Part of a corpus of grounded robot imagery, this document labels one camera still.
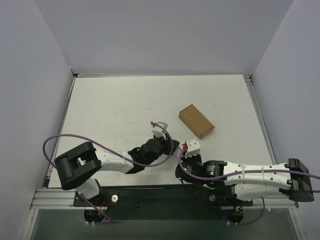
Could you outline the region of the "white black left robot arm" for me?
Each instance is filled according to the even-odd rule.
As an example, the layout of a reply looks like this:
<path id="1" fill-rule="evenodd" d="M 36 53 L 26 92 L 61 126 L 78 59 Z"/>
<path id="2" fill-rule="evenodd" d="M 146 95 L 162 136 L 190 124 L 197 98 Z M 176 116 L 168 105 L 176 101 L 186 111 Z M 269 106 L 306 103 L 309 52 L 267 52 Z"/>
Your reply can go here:
<path id="1" fill-rule="evenodd" d="M 103 194 L 98 180 L 93 175 L 98 171 L 136 174 L 150 168 L 161 156 L 170 157 L 180 142 L 167 136 L 149 139 L 140 147 L 125 153 L 99 150 L 86 141 L 61 154 L 54 160 L 61 188 L 75 190 L 92 206 L 101 203 Z"/>

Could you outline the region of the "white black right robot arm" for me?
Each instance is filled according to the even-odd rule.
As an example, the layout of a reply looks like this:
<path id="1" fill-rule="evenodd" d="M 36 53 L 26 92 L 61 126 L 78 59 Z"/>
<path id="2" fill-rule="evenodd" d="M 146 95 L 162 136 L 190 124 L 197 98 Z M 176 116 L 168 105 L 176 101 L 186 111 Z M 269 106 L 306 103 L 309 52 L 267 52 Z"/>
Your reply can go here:
<path id="1" fill-rule="evenodd" d="M 211 189 L 216 199 L 225 204 L 279 196 L 294 202 L 315 200 L 309 169 L 297 158 L 275 165 L 248 165 L 223 160 L 202 162 L 199 154 L 182 156 L 175 176 Z"/>

